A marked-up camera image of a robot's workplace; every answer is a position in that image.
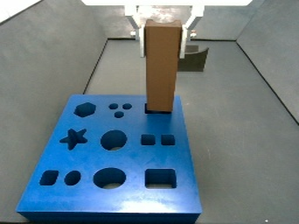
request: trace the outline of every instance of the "small square hole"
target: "small square hole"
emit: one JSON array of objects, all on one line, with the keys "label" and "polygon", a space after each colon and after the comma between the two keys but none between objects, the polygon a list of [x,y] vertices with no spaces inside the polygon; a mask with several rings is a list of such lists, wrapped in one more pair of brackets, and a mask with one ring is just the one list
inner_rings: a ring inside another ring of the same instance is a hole
[{"label": "small square hole", "polygon": [[161,135],[161,145],[175,145],[173,135]]},{"label": "small square hole", "polygon": [[176,188],[173,169],[147,169],[144,172],[144,186],[149,189]]},{"label": "small square hole", "polygon": [[141,145],[155,145],[155,135],[141,135]]},{"label": "small square hole", "polygon": [[41,186],[53,186],[59,177],[57,171],[45,171],[41,175],[40,185]]}]

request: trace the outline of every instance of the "hexagonal hole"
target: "hexagonal hole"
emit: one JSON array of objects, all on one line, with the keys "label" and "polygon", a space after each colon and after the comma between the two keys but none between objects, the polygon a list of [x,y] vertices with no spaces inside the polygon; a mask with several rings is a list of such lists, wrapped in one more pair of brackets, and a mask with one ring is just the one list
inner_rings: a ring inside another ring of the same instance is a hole
[{"label": "hexagonal hole", "polygon": [[89,102],[85,102],[76,107],[73,114],[79,117],[85,117],[93,115],[95,111],[96,105]]}]

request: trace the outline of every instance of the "square hole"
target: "square hole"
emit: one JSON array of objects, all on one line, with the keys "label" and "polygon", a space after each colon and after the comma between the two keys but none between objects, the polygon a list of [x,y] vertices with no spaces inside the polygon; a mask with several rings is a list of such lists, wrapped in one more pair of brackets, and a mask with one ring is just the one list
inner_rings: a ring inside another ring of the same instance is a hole
[{"label": "square hole", "polygon": [[141,145],[155,145],[155,135],[141,135]]},{"label": "square hole", "polygon": [[172,112],[168,112],[168,111],[159,111],[159,110],[148,110],[147,109],[147,104],[144,105],[144,113],[147,115],[169,115]]},{"label": "square hole", "polygon": [[41,186],[53,186],[56,179],[59,177],[57,171],[45,171],[41,175],[40,185]]},{"label": "square hole", "polygon": [[161,135],[161,145],[175,145],[173,135]]},{"label": "square hole", "polygon": [[147,169],[144,172],[144,186],[149,189],[176,188],[173,169]]}]

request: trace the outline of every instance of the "shape sorter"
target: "shape sorter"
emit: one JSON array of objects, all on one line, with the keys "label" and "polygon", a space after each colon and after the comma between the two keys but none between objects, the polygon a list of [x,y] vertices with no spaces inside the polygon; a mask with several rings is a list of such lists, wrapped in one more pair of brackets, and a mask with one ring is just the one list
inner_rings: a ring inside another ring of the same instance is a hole
[{"label": "shape sorter", "polygon": [[20,199],[31,221],[192,224],[202,203],[180,97],[73,95]]}]

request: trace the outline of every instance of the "gray wall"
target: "gray wall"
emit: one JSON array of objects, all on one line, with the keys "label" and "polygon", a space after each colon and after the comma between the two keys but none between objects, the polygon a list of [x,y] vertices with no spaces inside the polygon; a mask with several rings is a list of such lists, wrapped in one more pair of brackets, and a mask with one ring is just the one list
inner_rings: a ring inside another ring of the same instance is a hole
[{"label": "gray wall", "polygon": [[0,25],[0,222],[15,212],[71,94],[87,86],[107,38],[80,0],[41,1]]},{"label": "gray wall", "polygon": [[266,0],[238,43],[299,122],[298,21],[298,0]]},{"label": "gray wall", "polygon": [[[236,40],[264,1],[252,0],[248,6],[242,7],[207,6],[203,19],[195,27],[198,32],[196,39]],[[124,7],[89,7],[97,17],[97,21],[104,27],[107,36],[117,39],[131,38],[129,32],[133,28],[124,17]],[[148,11],[145,7],[140,6],[139,15],[143,24],[148,18],[152,18],[156,22],[172,22],[175,19],[180,19],[186,23],[191,15],[191,10],[190,6],[153,6]]]}]

